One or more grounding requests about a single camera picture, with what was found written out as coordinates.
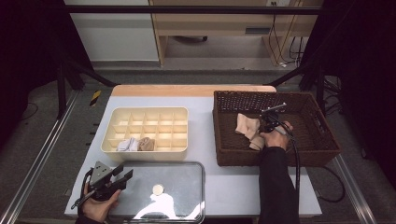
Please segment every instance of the organizer compartment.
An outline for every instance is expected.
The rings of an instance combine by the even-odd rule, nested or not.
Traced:
[[[102,151],[113,161],[180,161],[188,145],[189,113],[185,107],[121,107],[113,111]],[[153,151],[117,151],[120,142],[148,137]]]

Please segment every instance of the table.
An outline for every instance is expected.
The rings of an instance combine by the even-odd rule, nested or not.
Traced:
[[[277,2],[279,7],[320,7],[323,0],[150,0],[151,6],[237,6],[269,7]],[[261,36],[268,55],[275,66],[282,58],[290,37],[309,37],[316,15],[232,15],[232,14],[152,14],[154,34],[160,64],[164,65],[168,36]]]
[[[189,146],[185,161],[198,161],[205,167],[206,217],[257,217],[260,213],[258,167],[219,167],[216,162],[212,108],[213,91],[276,91],[270,86],[249,85],[120,85],[114,88],[81,166],[64,213],[76,217],[71,205],[79,197],[83,176],[96,161],[115,167],[100,146],[112,111],[122,106],[185,106],[189,109]],[[294,181],[294,168],[289,169]],[[301,170],[300,217],[321,214],[321,210],[305,170]]]

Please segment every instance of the clear plastic container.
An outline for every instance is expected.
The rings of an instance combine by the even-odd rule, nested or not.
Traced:
[[[186,156],[189,112],[185,107],[120,107],[113,111],[102,151],[113,161],[180,161]],[[153,151],[117,151],[133,137],[154,141]]]
[[[205,171],[198,162],[128,161],[134,169],[111,223],[201,223],[205,218]]]

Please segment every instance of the wicker basket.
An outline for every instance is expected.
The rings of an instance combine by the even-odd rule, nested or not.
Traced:
[[[249,148],[248,139],[235,132],[242,113],[259,119],[267,107],[286,103],[278,111],[280,120],[293,126],[301,166],[324,166],[341,152],[312,94],[306,92],[215,91],[213,120],[219,166],[254,166],[260,151]],[[295,166],[294,151],[288,145],[288,165]]]

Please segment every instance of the hand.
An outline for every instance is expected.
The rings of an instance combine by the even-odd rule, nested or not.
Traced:
[[[88,184],[85,184],[84,194],[88,193]],[[119,203],[117,199],[119,198],[121,190],[117,190],[109,200],[104,202],[98,202],[93,198],[89,198],[82,205],[82,212],[85,217],[88,217],[97,222],[103,223],[107,217],[107,213],[110,208],[116,207]]]
[[[292,131],[293,126],[288,121],[284,122],[286,126],[289,127],[289,129]],[[260,133],[260,136],[264,138],[265,140],[265,145],[267,147],[282,147],[284,150],[286,150],[286,147],[289,142],[289,138],[287,135],[279,133],[276,130],[273,130],[270,133]]]

